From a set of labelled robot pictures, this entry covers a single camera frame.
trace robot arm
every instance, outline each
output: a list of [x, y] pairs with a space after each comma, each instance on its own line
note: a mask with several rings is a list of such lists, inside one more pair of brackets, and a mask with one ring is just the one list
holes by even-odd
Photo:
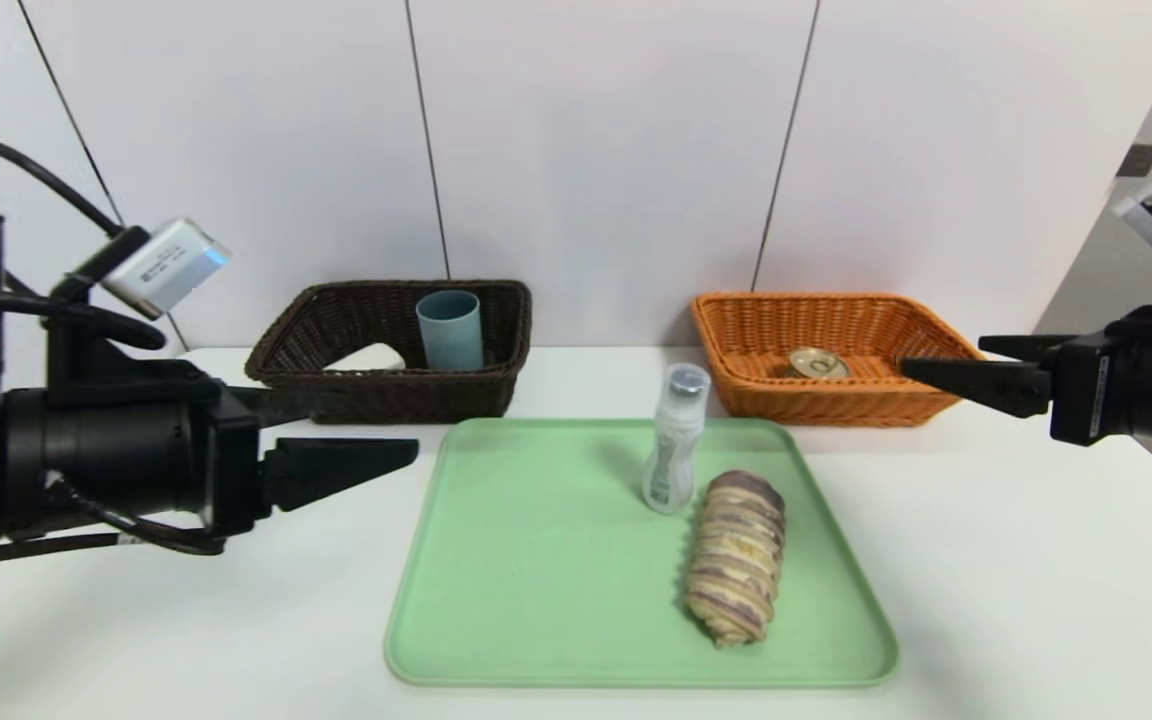
[[[1152, 247], [1152, 181], [1115, 213]], [[1152, 305], [1084, 336], [986, 336], [979, 347], [1020, 363], [908, 357], [901, 372], [1018, 418], [1051, 406], [1059, 441], [1152, 437]]]
[[[335, 399], [230, 388], [185, 361], [131, 359], [111, 340], [156, 350], [162, 334], [88, 304], [101, 283], [156, 318], [228, 252], [187, 220], [120, 227], [33, 160], [1, 143], [0, 156], [111, 237], [38, 296], [3, 272], [0, 217], [0, 374], [3, 313], [44, 316], [47, 331], [47, 387], [0, 393], [0, 560], [124, 541], [219, 555], [274, 506], [298, 509], [416, 460], [415, 439], [305, 438], [279, 439], [262, 460], [262, 429], [329, 411]], [[200, 528], [145, 518], [166, 510], [195, 511]], [[118, 532], [47, 537], [93, 523]]]

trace wicker basket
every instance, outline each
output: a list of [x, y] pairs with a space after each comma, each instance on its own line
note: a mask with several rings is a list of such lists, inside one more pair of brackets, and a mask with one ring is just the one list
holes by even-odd
[[[416, 302], [432, 291], [479, 297], [485, 369], [427, 369]], [[361, 281], [308, 288], [279, 316], [247, 359], [247, 374], [270, 387], [346, 393], [316, 423], [458, 423], [499, 418], [513, 397], [531, 343], [531, 293], [515, 281]], [[407, 370], [324, 366], [385, 342]]]
[[[902, 377], [900, 357], [982, 359], [926, 306], [895, 295], [721, 291], [696, 297], [691, 313], [719, 400], [737, 418], [912, 427], [957, 399]], [[840, 355], [851, 377], [786, 377], [799, 347]]]

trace white soap bar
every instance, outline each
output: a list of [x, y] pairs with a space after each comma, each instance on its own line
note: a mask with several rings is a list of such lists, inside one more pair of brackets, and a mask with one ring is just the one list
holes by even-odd
[[324, 370], [402, 370], [403, 356], [384, 342], [370, 344], [324, 367]]

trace bottle label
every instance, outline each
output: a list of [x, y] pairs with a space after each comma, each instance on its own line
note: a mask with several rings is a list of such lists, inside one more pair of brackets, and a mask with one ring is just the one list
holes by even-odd
[[647, 492], [652, 500], [660, 505], [669, 502], [669, 465], [673, 462], [673, 452], [677, 447], [679, 444], [673, 441], [673, 438], [664, 434], [657, 437], [657, 467], [652, 470], [652, 484], [647, 487]]

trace orange wicker basket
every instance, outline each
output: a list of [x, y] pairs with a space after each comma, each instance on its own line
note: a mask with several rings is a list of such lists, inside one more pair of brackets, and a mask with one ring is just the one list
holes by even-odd
[[[982, 359], [931, 310], [897, 295], [714, 291], [696, 297], [691, 313], [719, 400], [737, 418], [914, 427], [957, 397], [904, 378], [901, 357]], [[787, 377], [799, 347], [835, 353], [850, 377]]]

